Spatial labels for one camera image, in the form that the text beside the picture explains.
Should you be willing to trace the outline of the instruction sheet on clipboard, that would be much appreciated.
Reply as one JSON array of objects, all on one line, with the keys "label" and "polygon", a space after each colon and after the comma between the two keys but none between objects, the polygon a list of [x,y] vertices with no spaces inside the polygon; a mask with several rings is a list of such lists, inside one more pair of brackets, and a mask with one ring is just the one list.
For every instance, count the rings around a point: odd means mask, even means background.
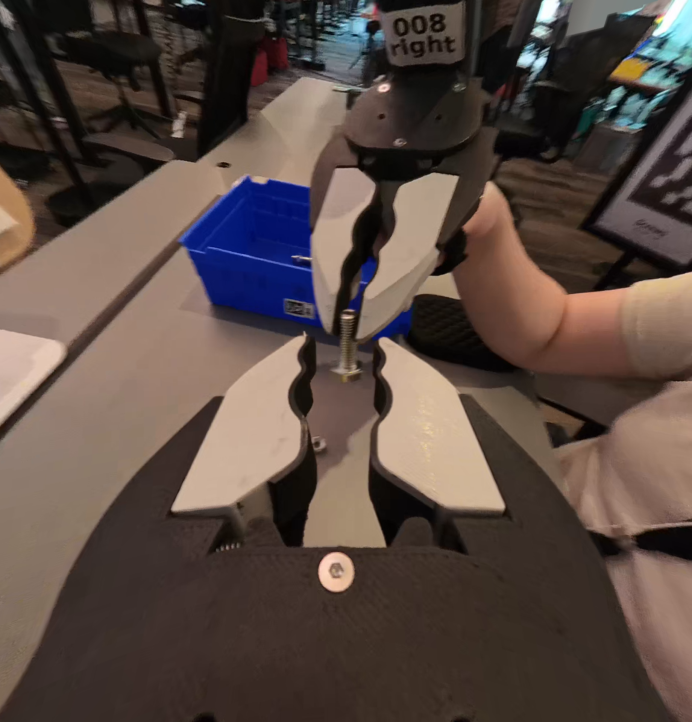
[{"label": "instruction sheet on clipboard", "polygon": [[0,166],[0,274],[32,250],[35,229],[26,194]]}]

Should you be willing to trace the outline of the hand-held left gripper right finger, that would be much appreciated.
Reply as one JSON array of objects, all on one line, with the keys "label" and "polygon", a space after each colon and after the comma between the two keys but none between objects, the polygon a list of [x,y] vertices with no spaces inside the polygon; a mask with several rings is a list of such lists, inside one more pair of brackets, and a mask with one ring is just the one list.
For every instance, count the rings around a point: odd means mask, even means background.
[{"label": "hand-held left gripper right finger", "polygon": [[370,502],[387,546],[410,519],[458,548],[456,523],[502,519],[506,503],[456,387],[388,338],[373,348]]}]

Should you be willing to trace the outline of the blue plastic bin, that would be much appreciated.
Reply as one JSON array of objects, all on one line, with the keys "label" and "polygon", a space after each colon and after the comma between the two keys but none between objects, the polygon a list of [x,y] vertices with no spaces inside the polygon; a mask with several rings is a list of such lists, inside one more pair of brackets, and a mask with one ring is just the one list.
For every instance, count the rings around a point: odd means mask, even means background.
[{"label": "blue plastic bin", "polygon": [[311,189],[242,176],[181,236],[209,301],[322,328],[311,257]]}]

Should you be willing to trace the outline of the red bag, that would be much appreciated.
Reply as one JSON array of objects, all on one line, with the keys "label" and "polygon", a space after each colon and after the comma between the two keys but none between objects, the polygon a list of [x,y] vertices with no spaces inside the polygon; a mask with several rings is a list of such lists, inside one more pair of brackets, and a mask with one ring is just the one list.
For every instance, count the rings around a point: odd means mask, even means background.
[{"label": "red bag", "polygon": [[251,87],[263,85],[269,75],[290,67],[288,43],[285,37],[264,37],[256,49],[251,70]]}]

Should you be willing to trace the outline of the black stool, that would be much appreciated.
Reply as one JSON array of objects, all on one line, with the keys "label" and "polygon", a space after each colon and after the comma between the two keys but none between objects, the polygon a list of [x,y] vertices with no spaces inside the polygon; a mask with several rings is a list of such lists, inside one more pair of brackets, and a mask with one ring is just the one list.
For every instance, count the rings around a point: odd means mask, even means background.
[{"label": "black stool", "polygon": [[161,138],[149,121],[164,123],[166,117],[133,105],[125,92],[125,85],[134,93],[143,91],[140,72],[159,61],[157,43],[144,35],[116,30],[69,32],[61,36],[60,44],[68,61],[100,74],[116,88],[118,104],[92,114],[89,122],[102,122],[104,133],[126,124],[154,140]]}]

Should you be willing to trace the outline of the person's right hand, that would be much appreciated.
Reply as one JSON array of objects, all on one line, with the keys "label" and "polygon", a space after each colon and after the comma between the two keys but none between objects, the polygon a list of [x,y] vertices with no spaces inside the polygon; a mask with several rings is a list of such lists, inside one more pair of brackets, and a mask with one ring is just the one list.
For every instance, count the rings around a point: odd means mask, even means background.
[{"label": "person's right hand", "polygon": [[486,183],[463,230],[466,256],[452,276],[469,315],[484,308],[491,312],[527,304],[547,286],[516,231],[506,197],[494,182]]}]

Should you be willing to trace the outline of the person's right forearm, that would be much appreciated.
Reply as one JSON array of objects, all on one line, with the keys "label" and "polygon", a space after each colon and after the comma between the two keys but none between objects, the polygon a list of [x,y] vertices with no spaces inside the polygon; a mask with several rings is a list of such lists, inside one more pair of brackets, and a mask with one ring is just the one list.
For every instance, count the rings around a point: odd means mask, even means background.
[{"label": "person's right forearm", "polygon": [[638,377],[623,324],[628,289],[568,294],[522,250],[471,252],[453,276],[478,335],[513,366],[539,374]]}]

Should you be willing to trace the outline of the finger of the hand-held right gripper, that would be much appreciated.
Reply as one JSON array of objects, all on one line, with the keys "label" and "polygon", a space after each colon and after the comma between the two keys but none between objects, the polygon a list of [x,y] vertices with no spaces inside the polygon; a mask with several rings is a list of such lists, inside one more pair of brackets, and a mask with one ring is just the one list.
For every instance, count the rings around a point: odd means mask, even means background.
[{"label": "finger of the hand-held right gripper", "polygon": [[357,167],[315,173],[311,180],[311,269],[314,297],[323,329],[340,334],[341,312],[359,294],[366,262],[363,242],[355,239],[366,219],[376,184]]},{"label": "finger of the hand-held right gripper", "polygon": [[376,273],[363,293],[357,341],[374,338],[395,320],[435,270],[441,228],[458,183],[459,176],[431,173],[396,190],[394,230],[378,253]]}]

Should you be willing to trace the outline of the white tray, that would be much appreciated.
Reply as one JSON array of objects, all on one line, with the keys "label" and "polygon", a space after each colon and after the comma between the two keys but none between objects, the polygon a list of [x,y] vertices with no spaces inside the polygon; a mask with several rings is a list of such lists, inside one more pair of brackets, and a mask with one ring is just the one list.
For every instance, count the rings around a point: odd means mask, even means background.
[{"label": "white tray", "polygon": [[0,329],[0,427],[66,356],[60,341]]}]

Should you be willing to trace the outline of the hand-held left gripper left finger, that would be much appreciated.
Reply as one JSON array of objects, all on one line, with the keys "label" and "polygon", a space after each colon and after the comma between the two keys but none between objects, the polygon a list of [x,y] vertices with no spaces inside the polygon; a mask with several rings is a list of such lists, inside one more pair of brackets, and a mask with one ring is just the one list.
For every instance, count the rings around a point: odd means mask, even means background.
[{"label": "hand-held left gripper left finger", "polygon": [[170,512],[223,519],[244,541],[269,517],[285,545],[302,545],[317,488],[307,416],[316,343],[303,333],[252,366],[224,394]]}]

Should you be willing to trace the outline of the black office chair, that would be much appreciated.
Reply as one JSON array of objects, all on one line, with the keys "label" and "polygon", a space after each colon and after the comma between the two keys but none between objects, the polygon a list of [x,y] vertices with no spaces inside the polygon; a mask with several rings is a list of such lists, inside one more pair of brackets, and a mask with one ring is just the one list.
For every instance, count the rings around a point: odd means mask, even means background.
[{"label": "black office chair", "polygon": [[531,86],[531,119],[501,115],[495,154],[502,162],[531,159],[553,164],[563,157],[584,109],[621,61],[647,35],[655,15],[612,13],[602,27],[570,36],[551,50]]}]

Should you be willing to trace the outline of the marker sign on black stand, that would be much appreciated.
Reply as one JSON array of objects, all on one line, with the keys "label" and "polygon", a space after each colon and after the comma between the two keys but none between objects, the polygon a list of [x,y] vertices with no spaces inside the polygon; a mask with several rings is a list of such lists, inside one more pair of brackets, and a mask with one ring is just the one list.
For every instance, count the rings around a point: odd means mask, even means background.
[{"label": "marker sign on black stand", "polygon": [[623,287],[641,261],[663,276],[692,272],[692,71],[645,127],[581,225],[621,251],[593,287]]}]

